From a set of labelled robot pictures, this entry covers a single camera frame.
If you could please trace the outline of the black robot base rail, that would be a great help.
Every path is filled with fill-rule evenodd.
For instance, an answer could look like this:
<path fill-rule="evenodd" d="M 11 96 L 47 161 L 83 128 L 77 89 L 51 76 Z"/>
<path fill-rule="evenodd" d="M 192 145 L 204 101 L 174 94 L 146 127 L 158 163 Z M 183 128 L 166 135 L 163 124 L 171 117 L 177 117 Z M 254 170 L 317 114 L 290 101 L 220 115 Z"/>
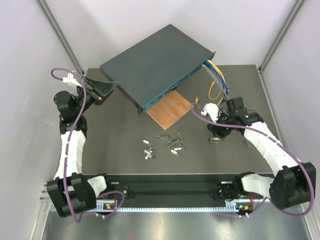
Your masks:
<path fill-rule="evenodd" d="M 224 207 L 227 201 L 250 200 L 236 184 L 238 173 L 103 174 L 107 191 L 121 191 L 124 208 Z"/>

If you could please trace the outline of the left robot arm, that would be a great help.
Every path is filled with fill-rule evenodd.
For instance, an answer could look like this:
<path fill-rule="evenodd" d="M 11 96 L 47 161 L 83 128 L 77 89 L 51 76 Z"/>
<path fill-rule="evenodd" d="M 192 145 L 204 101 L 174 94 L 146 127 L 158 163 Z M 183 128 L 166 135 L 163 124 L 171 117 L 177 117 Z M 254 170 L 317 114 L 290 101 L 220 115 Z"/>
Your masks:
<path fill-rule="evenodd" d="M 76 94 L 58 92 L 54 98 L 59 111 L 61 154 L 53 180 L 46 184 L 46 191 L 61 218 L 93 210 L 97 198 L 109 198 L 114 191 L 105 174 L 87 178 L 82 173 L 84 145 L 88 125 L 84 112 L 92 105 L 100 106 L 113 93 L 116 82 L 95 81 L 88 77 L 83 83 L 75 79 L 65 82 L 76 88 Z"/>

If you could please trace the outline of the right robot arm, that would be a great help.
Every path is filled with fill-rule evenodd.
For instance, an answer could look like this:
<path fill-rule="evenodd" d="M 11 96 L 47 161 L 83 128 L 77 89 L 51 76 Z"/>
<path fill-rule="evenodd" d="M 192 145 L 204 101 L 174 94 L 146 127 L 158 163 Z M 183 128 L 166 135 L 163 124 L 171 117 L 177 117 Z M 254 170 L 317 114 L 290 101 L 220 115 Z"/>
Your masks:
<path fill-rule="evenodd" d="M 201 112 L 211 118 L 207 129 L 221 140 L 237 130 L 249 142 L 272 170 L 273 177 L 245 172 L 234 180 L 233 192 L 239 198 L 250 193 L 267 197 L 281 210 L 311 202 L 315 198 L 316 168 L 302 163 L 283 147 L 257 112 L 249 112 L 241 97 L 226 101 L 226 111 L 207 103 Z"/>

